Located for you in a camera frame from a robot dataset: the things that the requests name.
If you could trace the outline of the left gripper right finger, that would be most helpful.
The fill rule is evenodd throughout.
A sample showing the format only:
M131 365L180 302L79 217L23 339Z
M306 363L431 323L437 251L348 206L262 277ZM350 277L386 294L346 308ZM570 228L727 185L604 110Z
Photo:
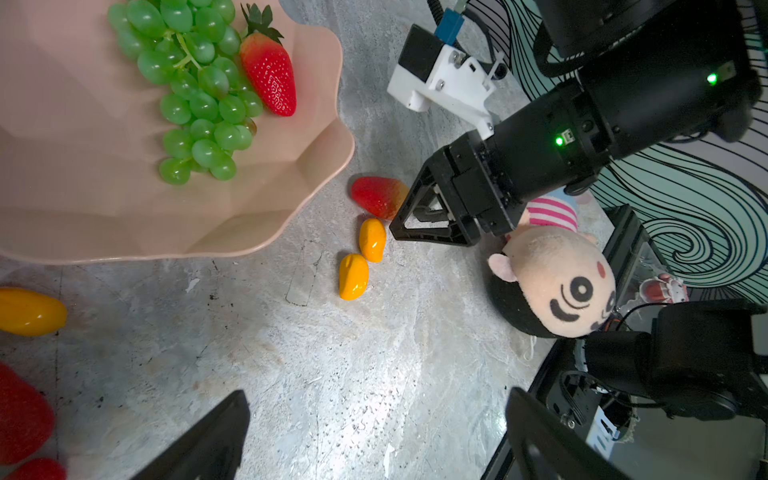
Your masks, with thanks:
M507 442L523 479L627 477L521 388L510 390L506 420Z

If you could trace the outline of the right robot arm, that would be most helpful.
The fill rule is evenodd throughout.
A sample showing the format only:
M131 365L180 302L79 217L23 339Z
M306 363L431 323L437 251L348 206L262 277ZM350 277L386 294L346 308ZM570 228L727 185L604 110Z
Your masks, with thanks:
M425 161L391 221L398 240L471 246L544 194L584 192L614 160L684 135L734 142L751 124L761 86L733 1L539 2L533 58L557 84L505 120L486 101L511 59L456 46L465 7L410 29L388 86L410 110L471 125Z

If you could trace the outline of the pink fruit bowl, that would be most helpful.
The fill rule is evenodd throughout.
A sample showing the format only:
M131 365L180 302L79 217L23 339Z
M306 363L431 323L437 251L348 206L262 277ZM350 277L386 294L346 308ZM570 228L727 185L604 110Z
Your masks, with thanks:
M107 9L105 1L1 5L3 256L61 265L249 254L351 160L355 140L337 108L341 43L273 2L296 113L256 119L233 179L165 183L164 91L120 53Z

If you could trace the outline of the green grape bunch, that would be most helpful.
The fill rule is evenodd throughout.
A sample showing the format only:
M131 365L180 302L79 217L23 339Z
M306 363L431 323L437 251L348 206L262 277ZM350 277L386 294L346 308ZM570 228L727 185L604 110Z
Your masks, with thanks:
M121 53L169 90L160 100L173 126L162 138L162 180L184 185L195 172L234 178L233 156L251 146L264 105L236 61L242 36L233 2L117 1L106 18Z

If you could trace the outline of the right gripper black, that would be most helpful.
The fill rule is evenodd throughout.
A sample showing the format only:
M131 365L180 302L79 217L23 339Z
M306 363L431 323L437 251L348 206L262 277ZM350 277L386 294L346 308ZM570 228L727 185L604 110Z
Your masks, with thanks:
M400 209L403 221L441 221L435 185L449 212L448 225L409 228L395 219L389 228L396 240L470 247L484 233L504 236L517 228L524 204L513 197L509 177L477 132L463 134L424 163Z

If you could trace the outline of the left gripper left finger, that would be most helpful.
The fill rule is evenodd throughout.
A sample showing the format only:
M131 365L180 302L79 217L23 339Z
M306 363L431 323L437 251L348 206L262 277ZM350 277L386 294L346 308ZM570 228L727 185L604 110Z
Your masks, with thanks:
M235 390L133 479L228 479L241 466L250 410Z

